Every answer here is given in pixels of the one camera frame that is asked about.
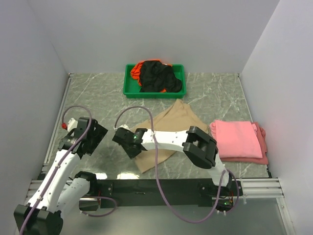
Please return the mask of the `beige t shirt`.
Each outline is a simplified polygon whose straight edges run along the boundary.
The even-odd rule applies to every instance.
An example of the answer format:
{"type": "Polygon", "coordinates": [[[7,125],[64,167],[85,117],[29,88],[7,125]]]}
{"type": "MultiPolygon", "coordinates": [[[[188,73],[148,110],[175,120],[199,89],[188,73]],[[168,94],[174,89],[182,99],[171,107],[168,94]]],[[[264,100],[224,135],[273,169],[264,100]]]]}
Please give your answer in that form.
{"type": "MultiPolygon", "coordinates": [[[[189,104],[177,99],[168,109],[153,118],[156,131],[183,131],[190,126],[197,126],[204,132],[209,132],[208,124],[205,124],[192,111],[189,104]]],[[[155,150],[143,151],[134,160],[141,173],[155,167],[155,150]]]]}

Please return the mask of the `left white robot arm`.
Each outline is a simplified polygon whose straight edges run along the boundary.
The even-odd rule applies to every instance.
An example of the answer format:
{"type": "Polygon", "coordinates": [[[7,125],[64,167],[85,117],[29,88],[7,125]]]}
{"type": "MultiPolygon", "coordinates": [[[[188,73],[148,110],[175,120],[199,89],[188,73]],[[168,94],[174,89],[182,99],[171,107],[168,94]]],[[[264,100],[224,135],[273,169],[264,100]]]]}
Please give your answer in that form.
{"type": "Polygon", "coordinates": [[[63,123],[68,133],[60,140],[53,166],[25,205],[14,211],[21,235],[58,235],[65,214],[84,197],[98,196],[94,173],[80,171],[70,185],[68,178],[84,155],[91,155],[107,134],[97,120],[81,117],[63,123]]]}

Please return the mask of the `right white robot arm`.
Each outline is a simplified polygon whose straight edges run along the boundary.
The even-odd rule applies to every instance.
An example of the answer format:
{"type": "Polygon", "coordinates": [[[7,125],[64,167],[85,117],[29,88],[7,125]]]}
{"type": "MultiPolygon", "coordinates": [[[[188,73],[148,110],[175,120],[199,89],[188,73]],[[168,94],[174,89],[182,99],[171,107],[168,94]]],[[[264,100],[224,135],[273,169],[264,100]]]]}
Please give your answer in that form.
{"type": "Polygon", "coordinates": [[[223,165],[217,142],[196,126],[188,130],[167,132],[138,128],[132,132],[124,127],[117,128],[113,139],[122,146],[129,158],[137,157],[141,152],[157,148],[184,153],[193,165],[207,169],[219,195],[226,195],[232,189],[232,176],[223,165]]]}

